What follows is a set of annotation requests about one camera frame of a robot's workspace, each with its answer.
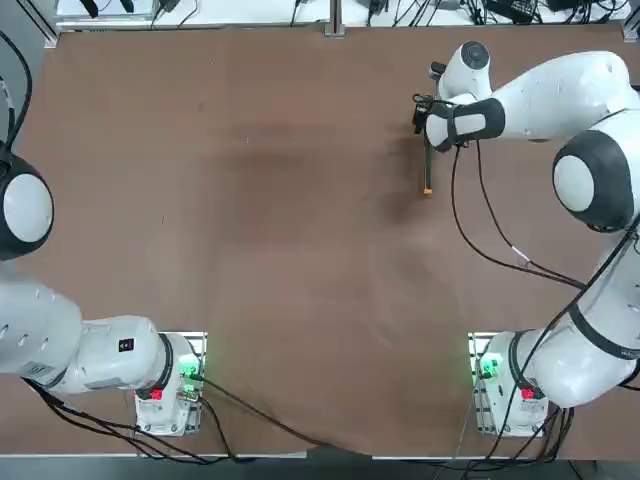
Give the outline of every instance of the brown table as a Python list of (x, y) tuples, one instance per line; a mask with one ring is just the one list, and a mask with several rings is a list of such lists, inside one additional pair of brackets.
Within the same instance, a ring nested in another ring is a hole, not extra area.
[[(295, 428), (374, 455), (452, 455), (470, 396), (466, 334), (540, 327), (572, 295), (471, 252), (449, 204), (452, 154), (421, 194), (414, 92), (432, 60), (467, 40), (493, 56), (495, 86), (554, 56), (622, 55), (619, 26), (313, 28), (64, 35), (47, 53), (21, 153), (48, 180), (56, 225), (19, 267), (75, 299), (86, 318), (145, 315), (206, 330), (207, 374)], [(539, 262), (586, 279), (601, 237), (556, 201), (561, 142), (485, 142), (497, 214)], [(488, 252), (513, 260), (462, 154), (460, 214)], [(2, 453), (121, 452), (63, 424), (3, 379)], [(305, 448), (211, 397), (233, 447)], [(133, 420), (130, 394), (74, 403)], [(562, 454), (638, 460), (637, 397), (580, 408)], [(474, 431), (462, 453), (490, 441)], [(519, 442), (506, 441), (503, 453)], [(219, 452), (210, 424), (183, 440)]]

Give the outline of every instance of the wire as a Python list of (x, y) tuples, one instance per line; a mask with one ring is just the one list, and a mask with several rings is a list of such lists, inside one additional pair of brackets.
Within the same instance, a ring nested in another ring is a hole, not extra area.
[(293, 13), (291, 14), (291, 22), (289, 23), (290, 27), (293, 27), (293, 24), (296, 21), (296, 12), (298, 11), (298, 7), (300, 6), (301, 2), (302, 0), (296, 0), (295, 3), (293, 4)]
[(9, 92), (9, 87), (7, 83), (4, 81), (4, 78), (0, 75), (0, 90), (4, 92), (4, 98), (7, 103), (7, 111), (9, 113), (9, 120), (7, 122), (7, 137), (11, 133), (11, 131), (16, 126), (16, 109), (13, 106), (13, 99), (11, 98), (11, 93)]
[[(29, 64), (27, 63), (26, 59), (24, 58), (24, 55), (22, 55), (22, 52), (16, 46), (16, 44), (13, 43), (11, 39), (2, 30), (0, 30), (0, 38), (2, 38), (6, 42), (9, 48), (11, 48), (11, 50), (13, 50), (13, 53), (15, 53), (16, 56), (18, 57), (18, 60), (20, 60), (20, 64), (22, 65), (25, 78), (27, 81), (27, 87), (24, 94), (24, 102), (22, 103), (22, 109), (20, 110), (20, 114), (18, 115), (18, 118), (15, 121), (15, 125), (13, 129), (7, 135), (7, 141), (5, 142), (4, 145), (0, 147), (0, 161), (3, 161), (5, 154), (11, 151), (11, 148), (13, 147), (13, 142), (18, 136), (18, 132), (20, 132), (20, 129), (24, 124), (24, 119), (27, 116), (27, 110), (29, 110), (29, 105), (31, 104), (31, 96), (33, 94), (33, 77), (31, 76), (31, 69), (29, 68)], [(10, 163), (10, 157), (8, 160), (4, 160), (4, 161), (7, 163)]]
[(227, 437), (225, 436), (224, 431), (222, 430), (222, 422), (220, 422), (220, 417), (218, 417), (218, 414), (213, 408), (213, 405), (211, 405), (211, 403), (204, 397), (200, 397), (199, 402), (202, 406), (204, 406), (209, 411), (209, 413), (213, 417), (213, 421), (216, 424), (216, 428), (218, 429), (218, 434), (220, 435), (220, 440), (222, 441), (222, 445), (224, 447), (224, 451), (227, 454), (227, 456), (234, 463), (250, 463), (255, 461), (255, 458), (239, 458), (235, 453), (233, 453), (233, 451), (231, 450), (231, 446), (227, 441)]
[(109, 5), (111, 5), (111, 2), (113, 2), (113, 0), (109, 0), (109, 1), (104, 5), (104, 7), (102, 7), (100, 10), (98, 10), (98, 12), (104, 12), (104, 11), (107, 9), (107, 7), (108, 7)]
[[(464, 434), (467, 431), (467, 420), (469, 420), (469, 414), (471, 413), (471, 406), (473, 405), (473, 399), (475, 395), (473, 393), (473, 389), (471, 390), (471, 398), (469, 399), (469, 406), (467, 407), (467, 413), (464, 416), (464, 423), (462, 424), (462, 430), (460, 431), (460, 436), (458, 437), (458, 446), (456, 447), (456, 451), (451, 457), (451, 462), (455, 462), (455, 460), (460, 456), (460, 449), (462, 448), (462, 441), (464, 440)], [(440, 467), (440, 469), (436, 472), (431, 480), (438, 480), (442, 472), (446, 469), (444, 467)]]
[(396, 14), (395, 14), (395, 16), (393, 17), (393, 25), (391, 25), (392, 27), (397, 26), (397, 25), (398, 25), (398, 24), (399, 24), (399, 23), (404, 19), (404, 17), (406, 17), (406, 16), (407, 16), (407, 14), (411, 11), (411, 9), (412, 9), (415, 5), (418, 5), (418, 9), (420, 9), (420, 6), (421, 6), (421, 5), (418, 3), (418, 0), (413, 0), (413, 1), (411, 2), (411, 5), (409, 5), (409, 8), (407, 8), (407, 9), (404, 11), (404, 13), (400, 16), (400, 18), (398, 18), (398, 12), (399, 12), (399, 10), (400, 10), (400, 2), (401, 2), (401, 1), (402, 1), (402, 0), (398, 0), (398, 4), (396, 5)]
[(607, 7), (606, 5), (603, 5), (603, 2), (601, 0), (597, 0), (596, 3), (600, 8), (602, 8), (603, 10), (606, 10), (611, 14), (613, 12), (617, 12), (618, 10), (622, 10), (624, 7), (626, 7), (627, 4), (629, 3), (629, 0), (625, 0), (617, 7), (616, 7), (616, 0), (612, 0), (611, 7)]
[(456, 174), (456, 168), (457, 168), (457, 164), (458, 164), (459, 155), (460, 155), (460, 147), (458, 146), (458, 148), (456, 150), (456, 156), (455, 156), (455, 159), (453, 161), (453, 172), (452, 172), (452, 176), (451, 176), (451, 205), (452, 205), (452, 208), (453, 208), (453, 218), (454, 218), (454, 220), (456, 222), (456, 226), (458, 227), (458, 232), (460, 233), (460, 235), (462, 236), (464, 241), (467, 243), (467, 245), (469, 245), (469, 247), (471, 247), (471, 249), (474, 252), (476, 252), (478, 255), (480, 255), (485, 260), (489, 260), (490, 262), (495, 263), (496, 265), (499, 265), (501, 267), (505, 267), (505, 268), (509, 268), (511, 270), (516, 270), (516, 271), (519, 271), (519, 272), (528, 273), (530, 275), (535, 275), (535, 276), (538, 276), (538, 277), (546, 278), (548, 280), (553, 280), (554, 282), (564, 283), (566, 285), (571, 285), (571, 283), (569, 283), (566, 280), (563, 280), (561, 278), (558, 278), (555, 275), (550, 275), (550, 274), (544, 273), (544, 272), (537, 272), (535, 270), (531, 270), (531, 269), (528, 269), (528, 268), (520, 267), (518, 265), (512, 265), (510, 263), (506, 263), (506, 262), (503, 262), (503, 261), (498, 260), (496, 258), (493, 258), (490, 255), (484, 253), (482, 250), (480, 250), (480, 248), (478, 248), (471, 241), (471, 239), (464, 232), (464, 229), (462, 228), (462, 225), (460, 224), (460, 220), (458, 218), (458, 210), (457, 210), (456, 205), (455, 205), (454, 185), (455, 185), (455, 174)]
[(568, 460), (567, 463), (571, 467), (571, 470), (573, 470), (573, 473), (576, 474), (576, 477), (578, 478), (578, 480), (584, 480), (582, 475), (580, 475), (580, 472), (578, 472), (578, 469), (573, 465), (573, 462), (571, 460)]
[(429, 6), (429, 3), (431, 3), (431, 0), (424, 0), (422, 2), (420, 7), (418, 8), (418, 13), (416, 13), (415, 16), (413, 17), (413, 19), (409, 22), (409, 26), (410, 27), (417, 27), (418, 26), (418, 24), (422, 20), (422, 17), (424, 16), (424, 12), (427, 11), (427, 7)]
[(320, 447), (333, 447), (334, 446), (334, 445), (332, 445), (332, 444), (330, 444), (328, 442), (325, 442), (325, 441), (322, 441), (322, 440), (317, 440), (315, 438), (309, 437), (308, 435), (305, 435), (304, 433), (298, 432), (297, 430), (295, 430), (295, 429), (285, 425), (284, 423), (280, 422), (276, 418), (274, 418), (274, 417), (272, 417), (270, 415), (267, 415), (263, 411), (257, 409), (256, 407), (254, 407), (250, 403), (245, 402), (244, 400), (242, 400), (237, 395), (234, 395), (230, 391), (228, 391), (225, 388), (221, 387), (220, 385), (212, 382), (211, 380), (203, 377), (202, 375), (189, 375), (189, 378), (192, 379), (192, 380), (197, 380), (197, 381), (201, 381), (201, 382), (206, 383), (207, 385), (213, 387), (218, 392), (220, 392), (223, 395), (229, 397), (234, 402), (239, 403), (240, 405), (242, 405), (247, 410), (250, 410), (251, 412), (253, 412), (257, 416), (259, 416), (259, 417), (263, 418), (264, 420), (267, 420), (268, 422), (272, 423), (273, 425), (278, 427), (280, 430), (284, 430), (285, 432), (289, 433), (290, 435), (293, 435), (296, 438), (299, 438), (300, 440), (303, 440), (303, 441), (305, 441), (307, 443), (311, 443), (313, 445), (317, 445), (317, 446), (320, 446)]
[(182, 19), (182, 21), (178, 24), (176, 29), (182, 28), (182, 25), (184, 25), (187, 20), (189, 20), (191, 17), (193, 17), (196, 14), (198, 9), (200, 8), (200, 2), (198, 0), (195, 0), (195, 4), (196, 6), (193, 7), (193, 10), (191, 10), (191, 13)]
[(431, 16), (429, 17), (429, 20), (427, 20), (427, 24), (425, 25), (425, 27), (428, 27), (431, 24), (431, 20), (433, 20), (433, 17), (435, 17), (436, 12), (438, 11), (438, 8), (440, 7), (440, 4), (442, 3), (442, 0), (438, 0), (436, 2), (435, 7), (433, 8), (433, 13), (431, 14)]
[[(163, 440), (162, 438), (153, 435), (149, 432), (145, 432), (144, 430), (142, 430), (140, 427), (133, 426), (133, 425), (127, 425), (127, 424), (122, 424), (122, 423), (116, 423), (116, 422), (111, 422), (108, 420), (104, 420), (98, 417), (95, 417), (93, 415), (90, 415), (88, 413), (82, 412), (80, 410), (77, 410), (73, 407), (70, 407), (68, 405), (66, 405), (62, 400), (60, 400), (59, 398), (55, 397), (54, 395), (50, 394), (49, 392), (47, 392), (41, 385), (39, 385), (38, 383), (34, 382), (33, 380), (29, 380), (26, 378), (23, 378), (23, 380), (40, 396), (40, 398), (45, 402), (45, 404), (52, 410), (54, 411), (54, 413), (56, 413), (56, 415), (58, 415), (60, 418), (62, 418), (63, 420), (67, 421), (68, 423), (71, 423), (72, 425), (75, 425), (79, 428), (83, 428), (85, 430), (94, 432), (94, 433), (98, 433), (100, 435), (106, 435), (106, 436), (111, 436), (111, 437), (115, 437), (118, 438), (120, 440), (126, 441), (129, 444), (135, 443), (135, 447), (138, 451), (141, 451), (145, 456), (152, 458), (152, 459), (157, 459), (157, 458), (161, 458), (161, 459), (166, 459), (166, 460), (170, 460), (173, 462), (177, 462), (177, 463), (190, 463), (190, 464), (194, 464), (194, 465), (213, 465), (215, 463), (218, 463), (219, 461), (225, 460), (225, 458), (217, 458), (215, 460), (207, 460), (204, 457), (201, 457), (199, 455), (196, 455), (192, 452), (189, 452), (187, 450), (184, 450), (182, 448), (176, 447), (175, 445), (172, 445), (171, 443)], [(62, 412), (72, 415), (74, 417), (78, 417), (78, 418), (82, 418), (83, 420), (88, 420), (102, 428), (104, 428), (106, 431), (103, 430), (99, 430), (96, 429), (95, 427), (91, 427), (90, 425), (86, 425), (80, 422), (77, 422), (75, 420), (72, 420), (70, 418), (68, 418), (66, 415), (64, 415)], [(138, 433), (141, 435), (144, 435), (145, 437), (154, 440), (156, 442), (158, 442), (160, 445), (163, 445), (167, 448), (170, 448), (171, 450), (174, 450), (178, 453), (181, 453), (183, 455), (187, 455), (189, 457), (191, 457), (193, 460), (187, 460), (187, 459), (180, 459), (180, 458), (175, 458), (175, 457), (171, 457), (170, 455), (167, 455), (165, 453), (163, 453), (162, 451), (158, 450), (157, 448), (149, 445), (147, 442), (144, 442), (143, 440), (140, 439), (136, 439), (136, 438), (130, 438), (130, 437), (126, 437), (125, 435), (121, 434), (120, 432), (115, 431), (114, 429), (119, 428), (119, 429), (124, 429), (124, 430), (128, 430), (134, 433)], [(150, 450), (154, 451), (155, 453), (157, 453), (159, 455), (159, 457), (154, 457), (153, 455), (149, 454), (147, 451), (144, 450), (143, 447), (149, 448)]]
[[(453, 161), (453, 168), (452, 168), (452, 173), (451, 173), (451, 206), (452, 206), (452, 210), (453, 210), (454, 220), (456, 222), (456, 226), (458, 227), (458, 231), (463, 236), (463, 238), (467, 238), (466, 235), (464, 234), (464, 231), (462, 230), (462, 226), (460, 225), (460, 221), (459, 221), (458, 214), (457, 214), (457, 209), (456, 209), (456, 203), (455, 203), (455, 178), (456, 178), (456, 169), (457, 169), (457, 165), (458, 165), (459, 156), (460, 156), (460, 146), (458, 146), (457, 149), (456, 149), (456, 154), (455, 154), (455, 158), (454, 158), (454, 161)], [(544, 328), (544, 330), (542, 331), (542, 333), (540, 334), (540, 336), (538, 337), (538, 339), (534, 343), (533, 347), (531, 348), (531, 351), (527, 355), (527, 357), (526, 357), (526, 359), (525, 359), (525, 361), (524, 361), (524, 363), (523, 363), (523, 365), (521, 367), (521, 370), (520, 370), (520, 377), (522, 377), (522, 375), (524, 375), (524, 372), (526, 371), (527, 367), (529, 366), (529, 363), (531, 363), (533, 355), (538, 350), (538, 348), (540, 347), (542, 342), (546, 339), (547, 334), (549, 332), (551, 332), (551, 330), (553, 330), (553, 328), (556, 326), (558, 321), (564, 315), (566, 315), (568, 313), (569, 309), (573, 305), (577, 304), (577, 302), (582, 298), (582, 296), (585, 294), (585, 292), (588, 291), (588, 289), (603, 275), (603, 273), (614, 262), (614, 260), (618, 257), (618, 254), (628, 244), (628, 242), (630, 241), (632, 236), (635, 234), (635, 231), (636, 231), (636, 228), (638, 227), (639, 222), (640, 222), (640, 215), (637, 215), (636, 218), (631, 223), (630, 227), (626, 230), (625, 234), (622, 236), (622, 238), (619, 240), (619, 242), (613, 248), (611, 253), (609, 253), (609, 255), (604, 260), (604, 262), (601, 263), (601, 265), (598, 267), (596, 272), (591, 276), (591, 278), (589, 279), (589, 281), (585, 285), (585, 288), (580, 290), (576, 294), (576, 296), (560, 312), (558, 312), (551, 319), (551, 321), (547, 324), (547, 326)], [(512, 391), (511, 391), (511, 395), (510, 395), (509, 401), (507, 403), (507, 408), (505, 410), (504, 421), (502, 422), (502, 427), (500, 428), (498, 436), (496, 437), (496, 440), (495, 440), (493, 446), (491, 447), (491, 450), (484, 457), (484, 459), (477, 461), (475, 466), (480, 465), (482, 463), (487, 463), (488, 461), (491, 461), (491, 457), (496, 452), (496, 450), (497, 450), (497, 448), (498, 448), (498, 446), (500, 444), (500, 441), (502, 440), (502, 437), (504, 435), (505, 427), (507, 425), (507, 419), (509, 418), (509, 413), (511, 412), (511, 407), (513, 405), (513, 401), (514, 401), (515, 394), (516, 394), (517, 390), (518, 390), (518, 381), (515, 382), (515, 385), (514, 385)], [(569, 413), (570, 421), (568, 421), (568, 426), (564, 426), (563, 427), (563, 431), (561, 432), (562, 441), (564, 441), (564, 438), (568, 434), (568, 431), (569, 431), (569, 429), (571, 427), (571, 422), (573, 421), (573, 415), (574, 415), (574, 411), (573, 411), (573, 409), (570, 409), (570, 413)]]
[(160, 14), (162, 12), (164, 12), (164, 7), (162, 5), (160, 5), (158, 7), (158, 9), (156, 10), (156, 13), (153, 15), (153, 18), (151, 19), (151, 25), (149, 25), (149, 30), (153, 30), (153, 27), (156, 24), (156, 20), (158, 20), (158, 18), (160, 18)]
[(537, 268), (538, 270), (541, 270), (545, 273), (548, 273), (549, 275), (553, 275), (554, 277), (557, 277), (556, 281), (558, 281), (559, 283), (564, 283), (565, 285), (570, 285), (572, 287), (577, 288), (578, 290), (582, 290), (585, 285), (582, 282), (579, 282), (577, 280), (574, 280), (571, 277), (568, 277), (566, 275), (563, 275), (562, 273), (558, 273), (555, 272), (549, 268), (545, 268), (542, 265), (534, 262), (533, 260), (531, 260), (529, 257), (527, 257), (526, 255), (522, 254), (522, 252), (520, 252), (520, 250), (518, 250), (513, 243), (511, 243), (511, 241), (509, 241), (509, 239), (507, 238), (507, 236), (505, 235), (504, 231), (502, 230), (502, 227), (500, 227), (500, 224), (498, 223), (498, 218), (496, 217), (496, 214), (493, 210), (493, 207), (491, 206), (491, 201), (489, 200), (489, 195), (487, 194), (487, 188), (484, 184), (484, 176), (482, 175), (482, 153), (480, 150), (480, 141), (476, 140), (476, 149), (478, 152), (478, 178), (480, 180), (480, 188), (482, 190), (482, 196), (484, 197), (484, 201), (487, 204), (487, 209), (489, 210), (489, 214), (491, 215), (491, 219), (493, 220), (493, 224), (496, 227), (496, 230), (498, 230), (498, 233), (500, 234), (500, 236), (502, 237), (502, 240), (504, 240), (504, 243), (506, 243), (509, 248), (511, 248), (514, 252), (516, 252), (516, 254), (520, 255), (522, 258), (524, 258), (527, 261), (527, 264), (530, 264), (532, 266), (534, 266), (535, 268)]

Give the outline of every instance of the black joint cap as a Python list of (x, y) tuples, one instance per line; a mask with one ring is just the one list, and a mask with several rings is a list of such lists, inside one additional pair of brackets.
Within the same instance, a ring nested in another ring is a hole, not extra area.
[(482, 70), (489, 63), (489, 50), (480, 42), (467, 42), (460, 51), (462, 61), (472, 70)]
[(440, 80), (440, 77), (444, 74), (444, 71), (447, 69), (447, 66), (444, 63), (440, 62), (431, 62), (431, 67), (429, 68), (429, 78), (433, 80)]
[(567, 211), (598, 231), (612, 232), (628, 225), (634, 211), (633, 189), (629, 162), (620, 145), (606, 133), (585, 130), (569, 140), (557, 153), (553, 162), (554, 170), (565, 156), (582, 160), (594, 183), (593, 200), (589, 207), (579, 212), (568, 208)]

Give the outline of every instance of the white robotic arm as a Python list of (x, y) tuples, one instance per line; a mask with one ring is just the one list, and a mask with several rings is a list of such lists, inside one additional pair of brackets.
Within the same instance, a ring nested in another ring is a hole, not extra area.
[(182, 374), (196, 373), (201, 362), (185, 337), (161, 334), (143, 317), (84, 321), (74, 302), (8, 262), (44, 244), (54, 209), (44, 179), (2, 145), (0, 207), (0, 372), (54, 393), (131, 389), (141, 428), (156, 435), (194, 432), (199, 405), (186, 392), (197, 382)]
[[(558, 152), (558, 199), (592, 229), (624, 231), (640, 212), (640, 99), (626, 65), (609, 52), (550, 60), (491, 92), (489, 54), (476, 42), (435, 64), (439, 99), (426, 135), (439, 151), (468, 140), (573, 138)], [(527, 357), (543, 330), (504, 332), (480, 367), (496, 426), (518, 389), (505, 435), (530, 436), (548, 401), (567, 408), (594, 400), (627, 379), (640, 358), (640, 254), (629, 243)]]

